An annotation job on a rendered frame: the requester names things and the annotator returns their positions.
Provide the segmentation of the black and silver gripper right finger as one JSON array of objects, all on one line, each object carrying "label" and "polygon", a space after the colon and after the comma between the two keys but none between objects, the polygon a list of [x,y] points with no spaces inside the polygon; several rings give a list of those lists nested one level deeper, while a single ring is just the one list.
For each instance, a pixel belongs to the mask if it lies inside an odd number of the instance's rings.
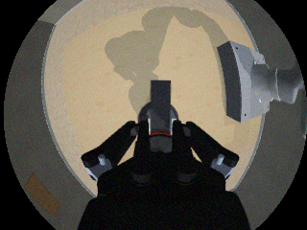
[{"label": "black and silver gripper right finger", "polygon": [[224,148],[195,123],[189,121],[182,124],[172,109],[170,134],[173,140],[172,151],[176,156],[176,178],[181,182],[193,180],[197,173],[198,163],[192,149],[203,164],[222,173],[225,180],[229,178],[240,159],[238,154]]}]

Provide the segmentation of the red kettle with black handle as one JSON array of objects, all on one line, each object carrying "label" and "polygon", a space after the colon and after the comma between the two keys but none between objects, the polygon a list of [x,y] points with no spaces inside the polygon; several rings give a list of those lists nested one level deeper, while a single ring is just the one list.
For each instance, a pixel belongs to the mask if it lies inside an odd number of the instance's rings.
[{"label": "red kettle with black handle", "polygon": [[170,134],[171,81],[151,80],[151,150],[172,151]]}]

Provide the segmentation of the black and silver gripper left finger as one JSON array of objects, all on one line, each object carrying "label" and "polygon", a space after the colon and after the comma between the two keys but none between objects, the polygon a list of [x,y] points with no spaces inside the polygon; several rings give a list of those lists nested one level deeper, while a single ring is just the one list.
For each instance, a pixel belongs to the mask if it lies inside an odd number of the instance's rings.
[{"label": "black and silver gripper left finger", "polygon": [[126,122],[99,147],[82,155],[90,177],[97,181],[102,173],[116,167],[138,135],[130,164],[132,178],[139,183],[150,181],[153,178],[150,133],[151,110],[148,109],[146,115],[140,115],[139,124]]}]

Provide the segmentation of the dark grey round disk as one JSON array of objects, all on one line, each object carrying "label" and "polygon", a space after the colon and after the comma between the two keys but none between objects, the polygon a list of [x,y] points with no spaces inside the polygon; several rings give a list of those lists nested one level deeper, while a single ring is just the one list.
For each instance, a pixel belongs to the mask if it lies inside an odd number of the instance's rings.
[{"label": "dark grey round disk", "polygon": [[[146,103],[142,109],[140,110],[139,114],[138,114],[138,124],[140,123],[140,115],[142,114],[146,114],[147,111],[148,111],[148,108],[151,108],[151,102],[149,103]],[[171,105],[171,109],[173,110],[173,112],[175,113],[176,117],[178,118],[178,114],[177,114],[177,111],[176,109]]]}]

